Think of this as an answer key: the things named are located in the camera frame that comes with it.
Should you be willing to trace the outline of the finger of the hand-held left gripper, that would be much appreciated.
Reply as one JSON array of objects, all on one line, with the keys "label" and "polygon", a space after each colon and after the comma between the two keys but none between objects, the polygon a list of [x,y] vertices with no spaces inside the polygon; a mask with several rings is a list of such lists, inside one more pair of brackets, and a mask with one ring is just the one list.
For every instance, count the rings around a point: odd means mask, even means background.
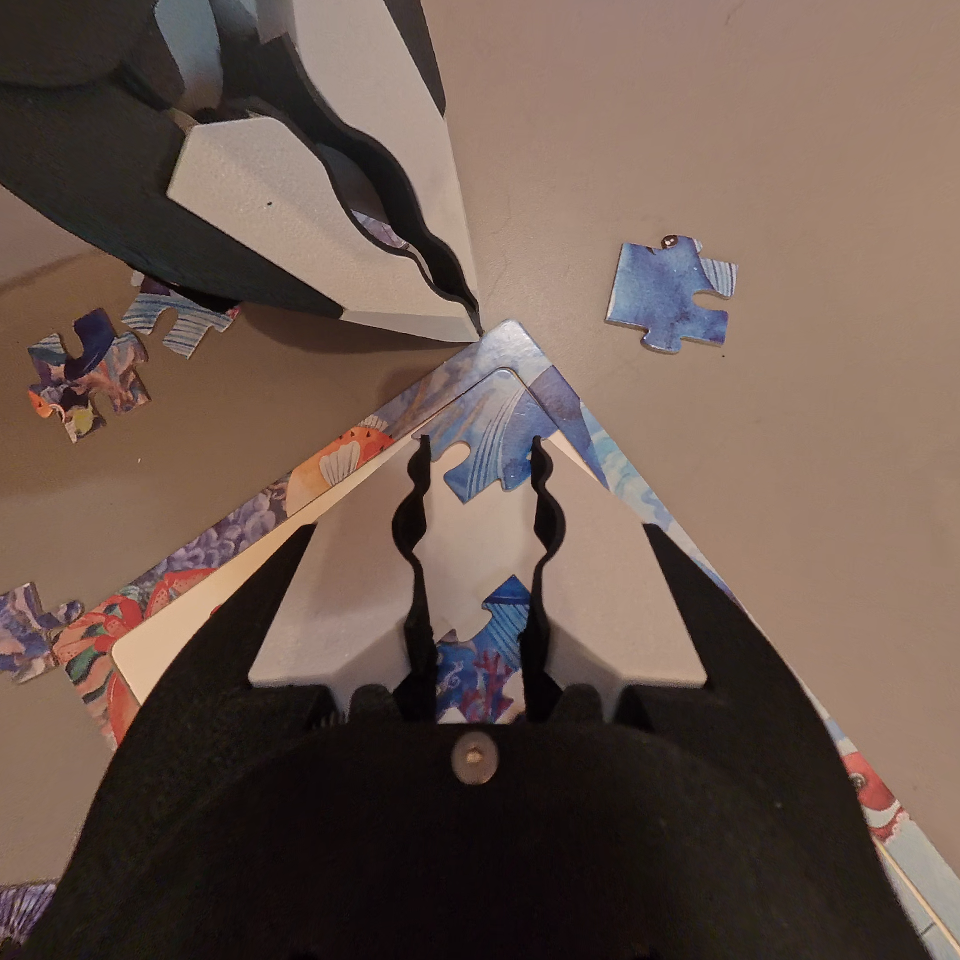
[{"label": "finger of the hand-held left gripper", "polygon": [[167,197],[342,307],[348,323],[447,343],[481,337],[408,249],[366,232],[324,162],[277,118],[192,126]]},{"label": "finger of the hand-held left gripper", "polygon": [[342,157],[347,205],[479,313],[446,95],[420,2],[255,2],[251,90]]}]

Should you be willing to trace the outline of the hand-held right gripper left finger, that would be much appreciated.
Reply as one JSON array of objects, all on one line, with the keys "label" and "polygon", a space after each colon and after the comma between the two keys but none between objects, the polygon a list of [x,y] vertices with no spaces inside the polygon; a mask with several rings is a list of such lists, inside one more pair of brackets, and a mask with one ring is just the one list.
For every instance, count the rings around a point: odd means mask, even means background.
[{"label": "hand-held right gripper left finger", "polygon": [[387,690],[407,720],[437,717],[438,658],[415,549],[426,534],[431,442],[411,439],[322,513],[247,678],[320,686],[343,714],[354,692]]}]

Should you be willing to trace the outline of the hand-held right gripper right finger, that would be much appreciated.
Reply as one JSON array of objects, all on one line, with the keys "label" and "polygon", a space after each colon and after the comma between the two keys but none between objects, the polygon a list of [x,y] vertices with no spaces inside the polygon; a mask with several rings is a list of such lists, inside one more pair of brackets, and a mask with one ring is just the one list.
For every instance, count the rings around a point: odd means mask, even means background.
[{"label": "hand-held right gripper right finger", "polygon": [[586,685],[614,718],[630,686],[701,689],[707,673],[640,516],[547,439],[531,450],[534,566],[519,637],[524,713]]}]

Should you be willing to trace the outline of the striped whale belly puzzle piece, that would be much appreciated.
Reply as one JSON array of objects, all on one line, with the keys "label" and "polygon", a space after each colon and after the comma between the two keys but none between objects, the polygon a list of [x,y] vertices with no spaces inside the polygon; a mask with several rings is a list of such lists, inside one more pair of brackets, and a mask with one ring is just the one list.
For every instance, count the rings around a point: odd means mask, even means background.
[{"label": "striped whale belly puzzle piece", "polygon": [[442,644],[440,659],[449,666],[466,662],[471,654],[498,655],[500,662],[510,671],[521,669],[519,637],[529,617],[530,593],[516,577],[499,585],[482,603],[482,610],[489,613],[486,625],[471,639]]}]

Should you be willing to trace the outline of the sea print jigsaw puzzle board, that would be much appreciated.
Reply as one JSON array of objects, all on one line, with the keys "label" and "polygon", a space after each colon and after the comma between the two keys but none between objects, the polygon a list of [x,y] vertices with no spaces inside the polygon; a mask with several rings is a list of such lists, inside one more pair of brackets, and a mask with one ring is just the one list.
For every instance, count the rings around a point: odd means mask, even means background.
[{"label": "sea print jigsaw puzzle board", "polygon": [[[319,685],[248,675],[309,529],[495,370],[549,438],[641,518],[706,673],[628,686],[613,718],[576,684],[543,722],[411,721],[386,688],[347,714]],[[918,934],[819,703],[523,327],[499,324],[363,421],[383,442],[327,450],[265,495],[289,528],[245,582],[172,562],[149,602],[118,594],[109,695],[118,750],[24,958],[947,958]],[[461,503],[431,465],[415,546],[435,642],[466,642],[544,550],[536,494]],[[151,641],[147,687],[126,654]]]}]

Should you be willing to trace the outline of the blue swoosh corner puzzle piece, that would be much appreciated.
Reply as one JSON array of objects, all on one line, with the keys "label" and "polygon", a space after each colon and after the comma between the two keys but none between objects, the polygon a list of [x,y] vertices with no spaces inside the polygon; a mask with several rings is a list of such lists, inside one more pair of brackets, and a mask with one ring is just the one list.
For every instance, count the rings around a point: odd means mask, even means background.
[{"label": "blue swoosh corner puzzle piece", "polygon": [[535,437],[549,438],[556,423],[522,380],[498,368],[432,417],[421,429],[430,438],[431,459],[438,462],[452,446],[467,453],[443,481],[462,504],[498,482],[510,493],[531,476]]}]

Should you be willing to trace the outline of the dark blue whale eye piece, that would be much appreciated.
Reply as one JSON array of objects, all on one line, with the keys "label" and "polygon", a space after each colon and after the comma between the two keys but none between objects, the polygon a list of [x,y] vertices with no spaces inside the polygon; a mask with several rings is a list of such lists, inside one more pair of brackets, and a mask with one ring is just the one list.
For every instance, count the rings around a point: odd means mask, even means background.
[{"label": "dark blue whale eye piece", "polygon": [[700,306],[699,294],[733,297],[738,264],[702,256],[701,243],[667,235],[660,246],[625,242],[619,252],[605,322],[641,330],[642,346],[658,354],[678,354],[683,342],[722,347],[729,315]]}]

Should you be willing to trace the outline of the pale blue zebra-striped puzzle piece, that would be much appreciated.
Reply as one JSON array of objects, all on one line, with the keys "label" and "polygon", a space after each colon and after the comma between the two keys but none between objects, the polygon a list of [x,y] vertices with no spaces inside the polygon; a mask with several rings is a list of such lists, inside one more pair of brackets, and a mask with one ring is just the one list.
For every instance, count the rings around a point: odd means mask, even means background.
[{"label": "pale blue zebra-striped puzzle piece", "polygon": [[351,216],[357,225],[372,239],[395,250],[408,250],[409,243],[397,234],[388,222],[376,217],[351,210]]}]

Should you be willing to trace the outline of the blue purple puzzle piece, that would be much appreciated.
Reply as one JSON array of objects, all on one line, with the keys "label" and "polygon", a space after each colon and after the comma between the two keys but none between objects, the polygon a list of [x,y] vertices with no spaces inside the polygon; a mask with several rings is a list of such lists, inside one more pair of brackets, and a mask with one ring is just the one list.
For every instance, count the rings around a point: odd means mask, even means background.
[{"label": "blue purple puzzle piece", "polygon": [[1,672],[16,684],[36,679],[59,666],[54,645],[59,635],[85,612],[73,600],[47,611],[34,582],[1,596]]}]

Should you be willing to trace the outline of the black spiny fish puzzle piece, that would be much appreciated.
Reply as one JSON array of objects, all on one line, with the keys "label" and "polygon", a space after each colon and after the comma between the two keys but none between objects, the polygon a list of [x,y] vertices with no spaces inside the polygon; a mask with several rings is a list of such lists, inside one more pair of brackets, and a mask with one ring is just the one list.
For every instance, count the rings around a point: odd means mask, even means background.
[{"label": "black spiny fish puzzle piece", "polygon": [[54,880],[1,886],[1,947],[23,944],[52,901]]}]

